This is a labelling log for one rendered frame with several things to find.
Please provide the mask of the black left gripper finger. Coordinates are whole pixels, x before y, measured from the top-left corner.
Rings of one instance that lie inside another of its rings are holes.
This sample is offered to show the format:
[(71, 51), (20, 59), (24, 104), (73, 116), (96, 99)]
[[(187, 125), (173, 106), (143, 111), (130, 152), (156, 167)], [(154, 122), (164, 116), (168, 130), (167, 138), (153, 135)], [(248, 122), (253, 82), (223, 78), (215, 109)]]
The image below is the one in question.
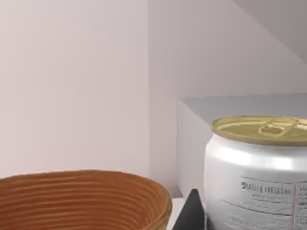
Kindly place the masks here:
[(211, 230), (210, 219), (197, 189), (191, 189), (171, 230)]

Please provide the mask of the woven wicker basket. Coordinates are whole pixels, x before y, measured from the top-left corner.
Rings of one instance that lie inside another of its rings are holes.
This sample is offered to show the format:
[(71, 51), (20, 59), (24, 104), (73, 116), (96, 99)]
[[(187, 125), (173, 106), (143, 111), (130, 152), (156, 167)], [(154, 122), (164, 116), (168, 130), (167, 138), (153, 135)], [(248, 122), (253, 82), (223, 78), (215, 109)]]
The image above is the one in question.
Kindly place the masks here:
[(169, 192), (118, 171), (41, 172), (0, 179), (0, 230), (166, 230)]

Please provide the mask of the silver can with gold lid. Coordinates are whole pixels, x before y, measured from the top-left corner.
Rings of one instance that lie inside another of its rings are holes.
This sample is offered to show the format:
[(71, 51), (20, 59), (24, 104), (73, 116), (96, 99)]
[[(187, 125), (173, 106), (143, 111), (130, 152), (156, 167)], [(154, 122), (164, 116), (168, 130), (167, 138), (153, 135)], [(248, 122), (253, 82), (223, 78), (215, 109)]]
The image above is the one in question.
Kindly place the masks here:
[(307, 119), (215, 119), (204, 155), (212, 230), (307, 230)]

